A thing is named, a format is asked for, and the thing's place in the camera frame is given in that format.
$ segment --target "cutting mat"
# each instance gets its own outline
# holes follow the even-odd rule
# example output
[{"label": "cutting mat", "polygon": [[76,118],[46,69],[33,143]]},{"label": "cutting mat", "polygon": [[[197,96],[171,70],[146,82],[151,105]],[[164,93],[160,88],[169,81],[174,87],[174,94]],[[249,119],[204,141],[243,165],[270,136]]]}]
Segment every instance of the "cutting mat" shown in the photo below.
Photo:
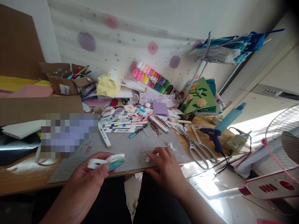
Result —
[{"label": "cutting mat", "polygon": [[173,153],[178,162],[187,162],[190,160],[172,129],[167,134],[163,132],[159,137],[157,137],[156,132],[150,127],[146,131],[149,134],[149,138],[145,135],[144,131],[141,131],[131,139],[129,138],[131,133],[107,133],[112,145],[111,149],[106,147],[100,133],[89,134],[89,139],[85,140],[69,158],[62,160],[48,183],[67,181],[79,164],[100,151],[114,154],[124,153],[126,155],[126,161],[118,167],[117,172],[155,166],[152,160],[149,163],[145,162],[147,153],[152,152],[155,147],[166,147],[170,142],[172,142],[173,147],[176,149]]}]

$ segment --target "scissors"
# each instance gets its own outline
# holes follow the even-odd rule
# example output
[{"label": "scissors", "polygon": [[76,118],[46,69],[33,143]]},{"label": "scissors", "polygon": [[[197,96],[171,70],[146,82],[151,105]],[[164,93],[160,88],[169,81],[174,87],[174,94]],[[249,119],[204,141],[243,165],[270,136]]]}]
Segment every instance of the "scissors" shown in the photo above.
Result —
[{"label": "scissors", "polygon": [[[209,164],[207,163],[206,159],[208,159],[211,163],[217,163],[218,160],[216,159],[215,155],[211,152],[211,150],[205,146],[202,143],[199,143],[197,141],[194,141],[192,138],[189,137],[189,135],[187,135],[187,133],[181,128],[179,127],[181,130],[181,134],[185,136],[185,138],[188,140],[189,142],[189,152],[190,155],[192,156],[194,162],[196,162],[197,165],[199,165],[200,168],[202,168],[203,170],[208,170],[209,169]],[[210,154],[213,156],[214,160],[213,161],[207,154],[205,151],[202,150],[202,148],[205,148],[208,152],[210,152]],[[196,154],[199,156],[199,158],[205,163],[206,167],[203,167],[194,157],[192,150],[194,150],[196,152]]]}]

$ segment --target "hand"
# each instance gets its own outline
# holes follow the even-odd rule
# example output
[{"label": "hand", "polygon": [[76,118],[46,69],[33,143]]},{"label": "hand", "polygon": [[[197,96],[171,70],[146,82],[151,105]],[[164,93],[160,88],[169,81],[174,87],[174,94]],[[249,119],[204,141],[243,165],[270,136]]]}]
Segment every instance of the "hand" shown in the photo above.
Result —
[{"label": "hand", "polygon": [[79,165],[41,223],[81,223],[97,198],[104,179],[116,171],[108,172],[108,164],[96,169],[87,168],[88,161],[105,160],[111,155],[109,152],[98,152]]},{"label": "hand", "polygon": [[185,179],[171,149],[169,147],[157,147],[153,153],[148,153],[148,156],[160,168],[160,175],[153,169],[148,169],[146,172],[173,196],[180,197],[190,184]]}]

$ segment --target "hot glue gun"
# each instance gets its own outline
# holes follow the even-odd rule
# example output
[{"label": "hot glue gun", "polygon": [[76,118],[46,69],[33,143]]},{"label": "hot glue gun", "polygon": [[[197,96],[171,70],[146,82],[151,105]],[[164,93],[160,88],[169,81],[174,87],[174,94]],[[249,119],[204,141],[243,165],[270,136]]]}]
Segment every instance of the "hot glue gun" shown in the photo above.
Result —
[{"label": "hot glue gun", "polygon": [[220,144],[220,141],[218,139],[218,136],[221,135],[221,132],[218,129],[201,128],[199,130],[202,133],[207,134],[210,137],[210,141],[214,142],[216,152],[222,152],[222,145]]}]

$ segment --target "wooden desk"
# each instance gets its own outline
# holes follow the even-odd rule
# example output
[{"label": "wooden desk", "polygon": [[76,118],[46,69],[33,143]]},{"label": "wooden desk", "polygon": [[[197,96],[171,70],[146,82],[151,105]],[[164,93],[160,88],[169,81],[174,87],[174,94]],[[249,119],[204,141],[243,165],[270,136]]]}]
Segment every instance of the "wooden desk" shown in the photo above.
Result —
[{"label": "wooden desk", "polygon": [[[211,117],[195,117],[193,120],[193,125],[199,126],[200,128],[214,128],[215,125],[211,122]],[[187,134],[196,140],[195,135],[191,129],[191,126],[187,126],[188,131]],[[202,143],[205,144],[217,158],[222,157],[220,153],[215,152],[214,144],[212,141],[209,141],[209,136],[201,133],[199,130],[197,131],[199,138]],[[221,144],[230,139],[234,134],[226,130],[224,134],[219,138]],[[186,138],[182,135],[178,135],[178,139],[180,140],[183,148],[185,149],[187,155],[190,158],[189,162],[193,160],[190,157],[189,153],[189,144]],[[229,152],[224,149],[224,153],[229,155]],[[32,190],[44,189],[54,186],[61,186],[63,183],[54,183],[47,184],[49,178],[54,173],[55,169],[60,163],[60,160],[47,160],[43,163],[43,165],[38,165],[34,162],[35,153],[29,154],[17,162],[0,167],[0,195],[7,194],[16,194],[22,192],[28,192]],[[125,174],[133,174],[137,172],[142,172],[146,169],[132,170],[127,172],[117,173],[114,176],[125,175]]]}]

